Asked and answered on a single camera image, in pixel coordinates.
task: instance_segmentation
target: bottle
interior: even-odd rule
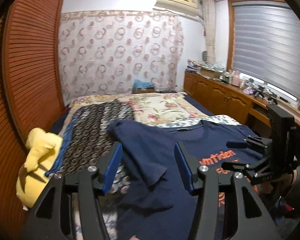
[[[244,79],[241,79],[241,80],[240,80],[240,86],[239,86],[239,88],[240,88],[240,89],[244,89],[244,88],[245,88],[245,85],[246,85],[246,81],[245,81]]]
[[[240,86],[240,72],[237,70],[234,72],[234,76],[232,78],[232,85],[236,87]]]
[[[225,73],[225,77],[224,77],[223,82],[226,83],[226,84],[229,84],[229,72]]]
[[[230,73],[230,74],[229,74],[229,84],[232,84],[232,76],[233,76],[233,74]]]

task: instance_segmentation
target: air conditioner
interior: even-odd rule
[[[157,0],[154,6],[181,12],[191,16],[199,15],[197,0]]]

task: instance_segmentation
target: dark blue bedsheet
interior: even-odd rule
[[[214,114],[209,112],[205,107],[203,107],[200,103],[198,103],[196,100],[191,98],[190,96],[185,95],[185,100],[188,101],[191,105],[193,105],[195,108],[197,108],[202,113],[213,116]],[[58,120],[52,125],[50,132],[54,134],[60,133],[63,123],[65,122],[65,119],[67,115],[69,114],[70,108],[66,107],[66,111],[58,118]]]

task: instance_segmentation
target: blue gripper pad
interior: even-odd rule
[[[122,145],[114,142],[111,150],[105,156],[101,156],[97,167],[99,169],[98,182],[102,184],[101,191],[105,195],[112,187],[114,177],[117,173],[122,159]]]
[[[226,143],[226,146],[228,148],[234,148],[234,149],[246,149],[248,148],[249,144],[246,141],[242,141],[242,142],[228,141]]]
[[[186,149],[183,143],[176,143],[174,147],[174,157],[176,159],[185,190],[191,194],[194,191],[192,173],[184,154],[186,154]]]

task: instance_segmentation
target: lace curtain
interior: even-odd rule
[[[213,65],[216,62],[216,11],[214,0],[202,0],[202,12],[206,22],[207,62]]]
[[[173,14],[62,14],[59,71],[64,103],[85,95],[131,93],[135,79],[174,89],[183,42],[180,20]]]

